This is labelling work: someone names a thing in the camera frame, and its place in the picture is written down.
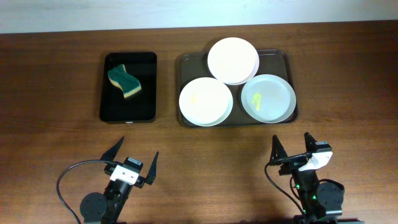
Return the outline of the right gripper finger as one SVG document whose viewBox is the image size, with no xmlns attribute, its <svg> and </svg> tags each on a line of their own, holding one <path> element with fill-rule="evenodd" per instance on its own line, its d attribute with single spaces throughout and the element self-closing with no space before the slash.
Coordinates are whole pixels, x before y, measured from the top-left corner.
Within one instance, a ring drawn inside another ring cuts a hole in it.
<svg viewBox="0 0 398 224">
<path fill-rule="evenodd" d="M 288 158 L 286 151 L 284 150 L 283 145 L 280 143 L 277 135 L 273 135 L 272 137 L 272 149 L 270 156 L 270 164 L 271 165 L 280 165 L 285 162 Z"/>
<path fill-rule="evenodd" d="M 304 139 L 305 139 L 306 151 L 315 152 L 317 150 L 317 145 L 316 145 L 317 141 L 313 138 L 313 136 L 309 132 L 306 132 L 304 134 Z"/>
</svg>

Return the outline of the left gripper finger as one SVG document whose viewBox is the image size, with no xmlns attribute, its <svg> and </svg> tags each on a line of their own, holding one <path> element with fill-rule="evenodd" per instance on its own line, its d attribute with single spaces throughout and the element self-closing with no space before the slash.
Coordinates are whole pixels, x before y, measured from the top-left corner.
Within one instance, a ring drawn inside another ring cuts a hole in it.
<svg viewBox="0 0 398 224">
<path fill-rule="evenodd" d="M 156 178 L 156 173 L 157 173 L 157 160 L 158 160 L 159 152 L 156 152 L 154 159 L 152 161 L 152 164 L 150 166 L 150 169 L 148 171 L 148 174 L 145 179 L 145 183 L 152 185 L 155 181 Z"/>
<path fill-rule="evenodd" d="M 110 149 L 108 149 L 102 156 L 101 156 L 101 160 L 102 161 L 110 161 L 113 162 L 114 158 L 116 157 L 119 149 L 121 148 L 122 144 L 124 141 L 124 136 L 114 145 L 112 146 Z"/>
</svg>

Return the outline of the light blue round plate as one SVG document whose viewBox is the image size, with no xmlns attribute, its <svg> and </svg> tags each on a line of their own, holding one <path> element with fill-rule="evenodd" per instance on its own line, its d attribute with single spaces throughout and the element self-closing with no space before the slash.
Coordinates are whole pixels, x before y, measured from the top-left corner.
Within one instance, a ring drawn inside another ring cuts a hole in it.
<svg viewBox="0 0 398 224">
<path fill-rule="evenodd" d="M 241 92 L 245 112 L 262 123 L 281 123 L 293 115 L 296 95 L 292 86 L 276 75 L 256 75 Z"/>
</svg>

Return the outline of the green and yellow sponge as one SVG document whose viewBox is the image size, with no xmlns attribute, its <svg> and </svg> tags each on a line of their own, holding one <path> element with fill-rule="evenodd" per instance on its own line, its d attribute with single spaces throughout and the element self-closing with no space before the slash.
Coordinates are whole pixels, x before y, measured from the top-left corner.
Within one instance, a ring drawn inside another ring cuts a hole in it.
<svg viewBox="0 0 398 224">
<path fill-rule="evenodd" d="M 111 84 L 122 91 L 125 99 L 142 90 L 140 81 L 127 72 L 124 64 L 112 68 L 107 74 Z"/>
</svg>

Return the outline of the white round plate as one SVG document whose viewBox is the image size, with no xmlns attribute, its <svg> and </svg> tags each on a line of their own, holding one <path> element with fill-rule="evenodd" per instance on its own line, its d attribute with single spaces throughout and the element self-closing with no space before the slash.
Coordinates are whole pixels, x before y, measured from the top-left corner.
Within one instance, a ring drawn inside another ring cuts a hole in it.
<svg viewBox="0 0 398 224">
<path fill-rule="evenodd" d="M 233 96 L 223 82 L 201 77 L 183 87 L 178 105 L 181 114 L 189 122 L 202 127 L 216 126 L 230 115 Z"/>
</svg>

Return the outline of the pink round plate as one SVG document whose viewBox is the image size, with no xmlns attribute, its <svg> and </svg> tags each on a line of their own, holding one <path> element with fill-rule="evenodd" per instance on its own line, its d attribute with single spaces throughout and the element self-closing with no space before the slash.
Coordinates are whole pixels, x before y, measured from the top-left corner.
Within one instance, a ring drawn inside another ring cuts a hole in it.
<svg viewBox="0 0 398 224">
<path fill-rule="evenodd" d="M 227 85 L 240 85 L 250 80 L 259 69 L 259 55 L 254 46 L 238 37 L 215 43 L 208 53 L 211 74 Z"/>
</svg>

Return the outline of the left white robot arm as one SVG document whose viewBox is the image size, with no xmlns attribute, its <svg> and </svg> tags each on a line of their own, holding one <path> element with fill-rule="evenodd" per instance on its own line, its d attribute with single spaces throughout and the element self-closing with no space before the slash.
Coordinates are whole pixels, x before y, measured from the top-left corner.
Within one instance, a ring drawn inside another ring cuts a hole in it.
<svg viewBox="0 0 398 224">
<path fill-rule="evenodd" d="M 124 162 L 114 160 L 123 141 L 121 138 L 101 156 L 101 160 L 107 162 L 104 172 L 109 175 L 109 183 L 103 193 L 90 193 L 81 201 L 80 213 L 84 223 L 116 223 L 131 190 L 134 187 L 141 189 L 155 181 L 159 155 L 154 156 L 147 175 L 143 177 L 140 175 L 144 166 L 141 161 L 131 157 Z"/>
</svg>

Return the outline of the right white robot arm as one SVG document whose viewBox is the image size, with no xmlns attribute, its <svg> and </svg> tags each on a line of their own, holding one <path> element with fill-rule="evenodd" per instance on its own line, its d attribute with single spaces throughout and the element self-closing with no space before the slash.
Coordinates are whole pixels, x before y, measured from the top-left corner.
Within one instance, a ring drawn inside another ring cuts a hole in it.
<svg viewBox="0 0 398 224">
<path fill-rule="evenodd" d="M 272 137 L 269 166 L 279 166 L 279 175 L 290 175 L 289 186 L 293 195 L 282 190 L 266 174 L 277 190 L 288 196 L 298 207 L 300 214 L 294 216 L 294 223 L 338 223 L 342 215 L 344 186 L 330 179 L 319 179 L 316 171 L 326 166 L 332 155 L 332 147 L 326 141 L 317 141 L 310 133 L 304 134 L 306 151 L 288 156 L 279 138 Z"/>
</svg>

